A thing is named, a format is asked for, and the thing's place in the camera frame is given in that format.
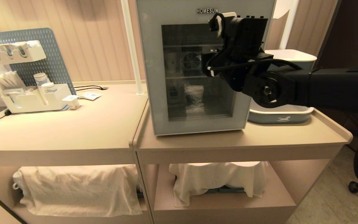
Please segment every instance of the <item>white cloth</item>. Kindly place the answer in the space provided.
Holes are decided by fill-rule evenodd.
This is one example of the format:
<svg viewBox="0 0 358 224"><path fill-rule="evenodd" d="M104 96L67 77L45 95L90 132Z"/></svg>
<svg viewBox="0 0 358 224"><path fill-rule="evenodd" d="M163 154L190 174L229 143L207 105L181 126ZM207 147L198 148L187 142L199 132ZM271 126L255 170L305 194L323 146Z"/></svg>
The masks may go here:
<svg viewBox="0 0 358 224"><path fill-rule="evenodd" d="M190 196L225 185L243 187L248 197L261 198L266 186L265 165L267 162L171 164L169 171L177 176L173 187L175 206L189 206Z"/></svg>
<svg viewBox="0 0 358 224"><path fill-rule="evenodd" d="M135 165L21 167L14 176L24 194L20 203L34 215L142 214L136 194Z"/></svg>

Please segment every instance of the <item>power cord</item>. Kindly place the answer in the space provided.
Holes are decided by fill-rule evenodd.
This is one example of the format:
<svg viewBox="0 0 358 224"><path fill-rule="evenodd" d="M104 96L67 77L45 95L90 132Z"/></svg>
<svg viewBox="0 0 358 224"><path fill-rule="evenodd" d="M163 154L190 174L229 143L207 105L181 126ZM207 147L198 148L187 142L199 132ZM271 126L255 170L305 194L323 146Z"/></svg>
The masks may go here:
<svg viewBox="0 0 358 224"><path fill-rule="evenodd" d="M75 89L76 91L87 90L87 89L106 90L106 89L108 89L108 87L101 87L101 86L89 85L89 86L75 86L74 89Z"/></svg>

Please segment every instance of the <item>blue pegboard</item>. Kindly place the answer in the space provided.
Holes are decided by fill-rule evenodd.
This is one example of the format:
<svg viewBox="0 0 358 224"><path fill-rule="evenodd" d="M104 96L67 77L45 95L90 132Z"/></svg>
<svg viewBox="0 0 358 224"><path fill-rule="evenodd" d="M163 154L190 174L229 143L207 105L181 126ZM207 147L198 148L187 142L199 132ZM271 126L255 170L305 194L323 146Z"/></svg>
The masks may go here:
<svg viewBox="0 0 358 224"><path fill-rule="evenodd" d="M67 83L71 94L75 95L76 91L68 75L54 33L50 28L0 32L0 44L11 44L29 40L39 40L47 58L34 62L11 64L12 70L17 71L26 86L37 85L33 75L45 72L51 82L55 84Z"/></svg>

